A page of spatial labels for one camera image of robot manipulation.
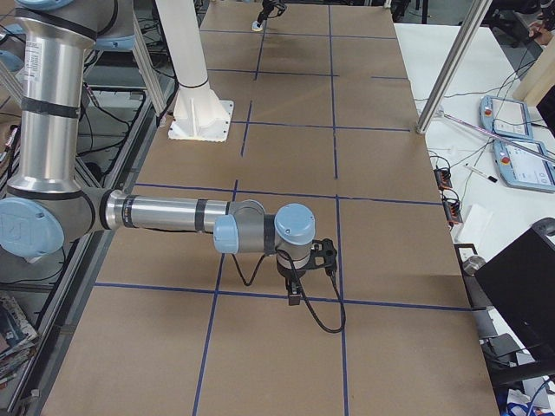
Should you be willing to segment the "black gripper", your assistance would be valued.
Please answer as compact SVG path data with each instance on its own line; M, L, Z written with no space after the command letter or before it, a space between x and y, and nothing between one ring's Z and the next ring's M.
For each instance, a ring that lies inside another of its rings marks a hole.
M275 0L264 0L262 2L263 12L258 15L258 26L260 26L263 22L267 20L268 14L272 13L272 11L276 8L275 4Z
M277 271L279 274L285 278L285 288L287 289L287 299L289 305L299 305L300 304L300 292L297 285L297 278L301 279L305 274L306 270L304 266L308 263L309 257L293 259L293 263L296 270L291 267L291 262L287 260L284 256L277 255Z

